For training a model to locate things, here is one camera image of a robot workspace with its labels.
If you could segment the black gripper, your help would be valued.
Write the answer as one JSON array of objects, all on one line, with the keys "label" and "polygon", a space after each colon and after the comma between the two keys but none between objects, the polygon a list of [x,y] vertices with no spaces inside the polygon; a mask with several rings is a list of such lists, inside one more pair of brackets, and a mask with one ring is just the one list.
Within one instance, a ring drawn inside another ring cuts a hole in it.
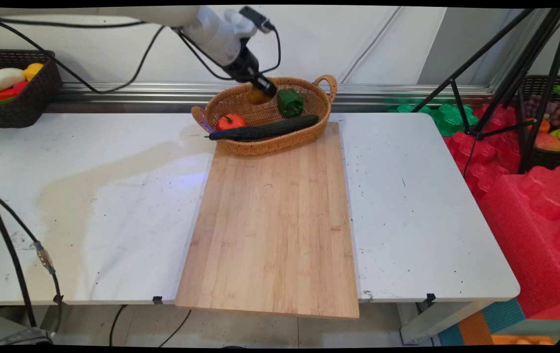
[{"label": "black gripper", "polygon": [[267,98],[273,98],[277,94],[277,86],[263,76],[258,68],[257,58],[246,45],[241,45],[240,52],[235,60],[224,66],[223,70],[235,82],[251,83],[258,90],[263,90]]}]

